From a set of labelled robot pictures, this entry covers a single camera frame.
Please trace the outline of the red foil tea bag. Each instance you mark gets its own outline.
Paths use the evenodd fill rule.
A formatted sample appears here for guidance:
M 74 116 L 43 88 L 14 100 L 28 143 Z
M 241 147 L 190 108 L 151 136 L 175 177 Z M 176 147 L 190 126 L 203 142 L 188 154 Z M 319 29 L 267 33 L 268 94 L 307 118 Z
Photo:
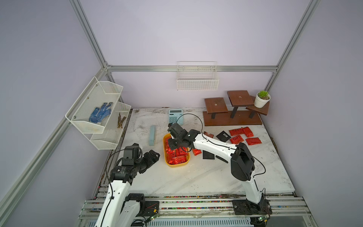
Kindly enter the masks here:
M 262 144 L 262 141 L 258 137 L 255 137 L 255 138 L 247 138 L 246 139 L 246 142 L 247 142 L 247 144 L 249 146 L 257 145 L 257 144 Z
M 241 136 L 241 135 L 234 136 L 234 137 L 232 137 L 232 138 L 230 139 L 230 142 L 231 142 L 232 144 L 235 144 L 235 145 L 238 145 L 239 143 L 241 143 L 241 142 L 243 142 L 243 141 L 244 141 L 244 139 L 242 138 L 242 136 Z
M 202 153 L 202 151 L 200 149 L 192 149 L 192 152 L 195 156 L 199 155 Z
M 243 131 L 244 131 L 244 134 L 246 135 L 247 138 L 254 137 L 254 134 L 253 134 L 252 130 L 249 127 L 244 127 Z
M 244 134 L 244 129 L 243 128 L 232 129 L 232 130 L 229 130 L 229 133 L 232 137 L 241 135 L 241 134 Z

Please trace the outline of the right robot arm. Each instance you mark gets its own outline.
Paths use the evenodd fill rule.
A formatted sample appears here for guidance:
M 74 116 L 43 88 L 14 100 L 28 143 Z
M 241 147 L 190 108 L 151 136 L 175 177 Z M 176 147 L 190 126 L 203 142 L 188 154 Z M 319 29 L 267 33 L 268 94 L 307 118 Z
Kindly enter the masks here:
M 168 144 L 172 150 L 184 147 L 204 150 L 229 163 L 232 176 L 242 181 L 246 200 L 255 205 L 261 203 L 262 191 L 258 189 L 254 179 L 256 159 L 246 144 L 236 145 L 218 141 L 198 130 L 186 131 L 177 123 L 169 123 L 167 131 L 171 135 Z

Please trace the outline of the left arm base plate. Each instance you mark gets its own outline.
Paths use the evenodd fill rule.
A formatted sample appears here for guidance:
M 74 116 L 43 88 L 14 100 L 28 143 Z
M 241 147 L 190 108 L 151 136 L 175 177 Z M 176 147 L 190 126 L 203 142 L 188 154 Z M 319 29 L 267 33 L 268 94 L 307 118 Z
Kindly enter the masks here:
M 139 213 L 137 217 L 151 217 L 154 214 L 157 214 L 159 211 L 159 201 L 147 201 L 144 194 L 134 194 L 131 193 L 126 196 L 125 201 L 123 202 L 122 210 L 125 207 L 125 203 L 129 201 L 135 201 L 140 204 Z

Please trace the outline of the black barcode tea bag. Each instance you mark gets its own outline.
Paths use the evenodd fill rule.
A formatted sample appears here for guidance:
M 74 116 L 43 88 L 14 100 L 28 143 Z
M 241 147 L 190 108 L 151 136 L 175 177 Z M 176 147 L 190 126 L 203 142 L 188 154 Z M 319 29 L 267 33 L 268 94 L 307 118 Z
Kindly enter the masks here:
M 227 134 L 227 132 L 222 131 L 216 136 L 220 141 L 227 142 L 231 139 L 231 136 Z
M 212 154 L 212 153 L 210 153 L 208 151 L 205 151 L 205 150 L 203 150 L 202 155 L 203 155 L 202 156 L 203 159 L 208 159 L 208 160 L 214 160 L 215 159 L 215 155 L 214 154 Z

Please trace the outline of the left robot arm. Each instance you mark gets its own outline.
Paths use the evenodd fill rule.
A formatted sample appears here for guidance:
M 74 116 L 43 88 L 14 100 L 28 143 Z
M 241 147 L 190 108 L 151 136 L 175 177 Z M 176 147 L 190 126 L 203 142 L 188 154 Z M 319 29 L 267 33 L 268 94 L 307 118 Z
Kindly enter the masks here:
M 160 154 L 153 150 L 143 153 L 137 143 L 126 146 L 122 152 L 123 157 L 107 177 L 107 196 L 96 227 L 131 227 L 145 209 L 144 194 L 130 194 L 129 191 L 137 174 L 145 173 L 158 162 Z

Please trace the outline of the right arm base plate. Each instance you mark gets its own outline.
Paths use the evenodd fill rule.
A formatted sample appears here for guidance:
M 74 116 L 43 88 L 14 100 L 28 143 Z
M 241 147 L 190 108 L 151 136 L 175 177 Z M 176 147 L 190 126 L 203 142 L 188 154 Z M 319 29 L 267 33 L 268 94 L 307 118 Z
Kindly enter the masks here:
M 264 197 L 257 204 L 245 199 L 233 200 L 232 205 L 235 215 L 266 215 L 272 213 L 269 200 Z

